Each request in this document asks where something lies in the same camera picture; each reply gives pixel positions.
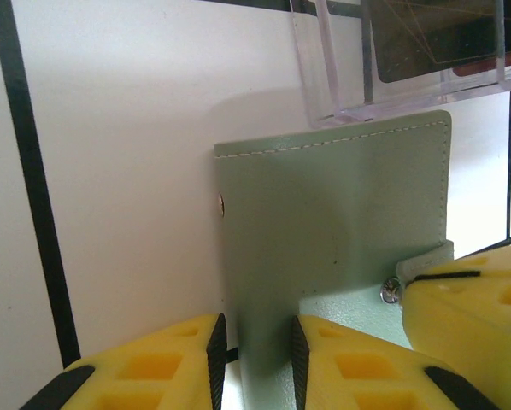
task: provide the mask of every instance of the screw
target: screw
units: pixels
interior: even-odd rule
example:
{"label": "screw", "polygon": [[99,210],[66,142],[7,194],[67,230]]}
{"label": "screw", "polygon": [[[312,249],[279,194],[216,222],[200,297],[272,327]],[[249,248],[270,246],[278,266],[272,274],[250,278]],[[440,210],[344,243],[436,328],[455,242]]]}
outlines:
{"label": "screw", "polygon": [[223,218],[225,216],[225,203],[223,202],[223,196],[221,196],[221,193],[218,194],[218,203],[220,204],[221,218]]}
{"label": "screw", "polygon": [[396,276],[388,278],[381,286],[381,300],[384,303],[393,304],[400,301],[400,295],[402,294],[402,284],[400,279]]}

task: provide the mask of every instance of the mint green wallet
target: mint green wallet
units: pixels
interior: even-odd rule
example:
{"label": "mint green wallet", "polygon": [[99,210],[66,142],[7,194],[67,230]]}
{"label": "mint green wallet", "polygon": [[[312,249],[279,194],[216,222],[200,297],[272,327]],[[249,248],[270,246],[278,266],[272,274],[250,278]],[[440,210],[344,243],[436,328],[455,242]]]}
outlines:
{"label": "mint green wallet", "polygon": [[294,314],[408,346],[379,289],[445,241],[450,132],[434,111],[215,145],[246,408],[295,407]]}

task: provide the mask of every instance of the white stitching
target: white stitching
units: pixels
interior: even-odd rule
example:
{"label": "white stitching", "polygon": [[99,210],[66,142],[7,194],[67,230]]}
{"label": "white stitching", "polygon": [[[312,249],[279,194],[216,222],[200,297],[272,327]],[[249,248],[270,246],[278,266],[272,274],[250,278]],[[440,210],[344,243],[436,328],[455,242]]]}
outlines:
{"label": "white stitching", "polygon": [[448,133],[449,127],[447,123],[443,123],[443,144],[442,144],[442,195],[440,196],[440,225],[439,225],[439,238],[438,241],[440,243],[444,243],[446,239],[445,235],[445,229],[443,225],[445,224],[446,219],[446,211],[445,206],[447,204],[447,192],[445,191],[445,179],[447,177],[446,171],[447,171],[447,133]]}
{"label": "white stitching", "polygon": [[[383,134],[392,134],[394,132],[402,132],[402,131],[409,131],[409,130],[416,130],[418,128],[424,128],[427,126],[438,126],[438,125],[446,125],[444,134],[447,136],[447,124],[444,121],[436,121],[436,122],[429,122],[428,124],[422,124],[420,126],[406,126],[404,128],[394,128],[392,130],[387,131],[379,131],[374,132],[371,134],[362,134],[357,135],[356,137],[348,137],[348,138],[341,138],[341,139],[333,139],[332,141],[323,141],[321,143],[309,143],[306,145],[300,145],[298,147],[289,147],[289,148],[278,148],[278,149],[266,149],[264,151],[254,151],[254,152],[243,152],[240,154],[233,154],[233,155],[220,155],[216,156],[215,159],[219,160],[221,158],[239,158],[244,156],[252,156],[252,155],[265,155],[265,154],[277,154],[279,152],[286,152],[286,151],[292,151],[294,149],[309,149],[309,148],[318,148],[322,147],[324,145],[328,144],[335,144],[335,143],[345,143],[347,141],[354,141],[356,139],[363,139],[367,137],[373,137],[375,135],[383,135]],[[445,167],[445,156],[446,156],[446,148],[447,148],[447,138],[443,141],[443,166]],[[445,187],[445,177],[442,177],[442,196],[444,197],[444,187]]]}

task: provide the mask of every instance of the white wall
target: white wall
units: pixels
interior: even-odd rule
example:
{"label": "white wall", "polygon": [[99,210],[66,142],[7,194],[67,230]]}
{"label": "white wall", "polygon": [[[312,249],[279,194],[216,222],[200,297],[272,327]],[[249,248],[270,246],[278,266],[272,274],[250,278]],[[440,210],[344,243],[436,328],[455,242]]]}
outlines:
{"label": "white wall", "polygon": [[14,7],[81,354],[223,310],[212,146],[307,128],[288,14]]}
{"label": "white wall", "polygon": [[0,68],[0,410],[62,368]]}
{"label": "white wall", "polygon": [[444,108],[453,119],[447,235],[460,257],[506,237],[509,93]]}

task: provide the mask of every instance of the clear plastic holder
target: clear plastic holder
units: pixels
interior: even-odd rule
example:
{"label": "clear plastic holder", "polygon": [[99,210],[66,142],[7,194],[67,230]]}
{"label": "clear plastic holder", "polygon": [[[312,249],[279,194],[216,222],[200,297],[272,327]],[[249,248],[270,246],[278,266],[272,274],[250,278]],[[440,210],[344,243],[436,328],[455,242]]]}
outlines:
{"label": "clear plastic holder", "polygon": [[291,0],[314,127],[511,91],[511,0]]}

